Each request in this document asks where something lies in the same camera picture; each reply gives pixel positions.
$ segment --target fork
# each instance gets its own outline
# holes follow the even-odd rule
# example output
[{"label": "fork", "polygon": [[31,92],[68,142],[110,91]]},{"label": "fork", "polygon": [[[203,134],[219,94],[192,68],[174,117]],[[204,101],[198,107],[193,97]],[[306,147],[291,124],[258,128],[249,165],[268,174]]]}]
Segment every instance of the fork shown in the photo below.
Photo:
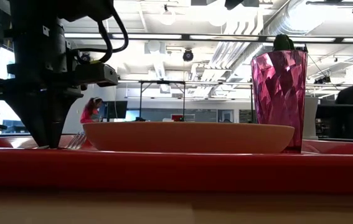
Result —
[{"label": "fork", "polygon": [[79,132],[77,135],[75,135],[71,141],[66,145],[66,149],[80,149],[82,144],[85,143],[87,140],[87,136],[85,135],[85,132]]}]

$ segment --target computer monitor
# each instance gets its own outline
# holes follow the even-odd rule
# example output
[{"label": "computer monitor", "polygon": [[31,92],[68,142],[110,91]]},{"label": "computer monitor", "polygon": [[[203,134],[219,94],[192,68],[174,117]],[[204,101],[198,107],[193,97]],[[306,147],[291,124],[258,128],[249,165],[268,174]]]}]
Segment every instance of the computer monitor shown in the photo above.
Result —
[{"label": "computer monitor", "polygon": [[126,110],[128,107],[127,101],[107,101],[105,103],[107,105],[107,119],[120,119],[126,117]]}]

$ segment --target woman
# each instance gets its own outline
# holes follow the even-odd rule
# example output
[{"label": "woman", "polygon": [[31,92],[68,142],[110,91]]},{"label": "woman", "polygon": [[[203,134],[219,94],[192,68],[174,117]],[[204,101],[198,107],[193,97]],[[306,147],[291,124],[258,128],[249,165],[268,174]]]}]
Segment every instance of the woman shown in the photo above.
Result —
[{"label": "woman", "polygon": [[99,97],[90,98],[89,102],[86,104],[85,108],[83,109],[81,115],[81,123],[91,123],[91,122],[99,122],[100,116],[98,112],[98,108],[103,103],[103,100]]}]

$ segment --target plate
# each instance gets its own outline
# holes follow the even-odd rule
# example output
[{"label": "plate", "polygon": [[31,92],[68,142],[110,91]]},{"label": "plate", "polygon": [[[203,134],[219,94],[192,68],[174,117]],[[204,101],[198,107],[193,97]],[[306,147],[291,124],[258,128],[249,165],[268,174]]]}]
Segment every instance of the plate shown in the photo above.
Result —
[{"label": "plate", "polygon": [[267,124],[109,122],[83,125],[98,150],[181,153],[279,153],[294,128]]}]

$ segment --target ceiling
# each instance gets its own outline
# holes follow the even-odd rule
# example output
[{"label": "ceiling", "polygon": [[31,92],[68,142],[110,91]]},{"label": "ceiling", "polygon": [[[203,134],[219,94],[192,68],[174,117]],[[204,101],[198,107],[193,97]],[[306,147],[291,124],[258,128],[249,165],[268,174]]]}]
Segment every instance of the ceiling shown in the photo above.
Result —
[{"label": "ceiling", "polygon": [[[238,6],[232,11],[226,11],[223,7],[224,0],[217,0],[208,6],[191,6],[191,0],[181,1],[124,1],[115,0],[115,8],[121,17],[128,32],[149,33],[175,33],[175,34],[258,34],[263,24],[271,21],[272,15],[286,2],[285,0],[262,0],[261,7]],[[353,35],[352,8],[324,7],[316,8],[312,14],[305,15],[299,24],[305,23],[304,19],[318,19],[322,22],[306,35],[323,36],[347,36]],[[110,33],[119,33],[118,25],[113,18],[104,21],[105,27]],[[89,18],[83,18],[75,22],[64,21],[66,33],[97,33],[97,24]],[[102,40],[70,39],[74,47],[105,47]],[[122,40],[112,41],[114,48],[122,45]],[[214,58],[214,53],[220,48],[219,42],[192,42],[192,41],[162,41],[166,46],[161,57],[145,53],[147,41],[134,40],[123,52],[114,54],[108,62],[117,69],[121,79],[157,79],[156,66],[163,65],[167,79],[188,79],[188,74],[194,64],[208,64]],[[225,50],[225,58],[231,56],[231,51],[236,45],[229,45]],[[192,49],[194,59],[184,62],[182,55],[185,49]],[[311,58],[308,61],[308,83],[321,75],[330,75],[332,82],[350,83],[353,79],[347,79],[353,72],[353,45],[344,44],[308,44]],[[92,53],[93,58],[101,57]],[[250,70],[244,69],[244,74],[250,76]]]}]

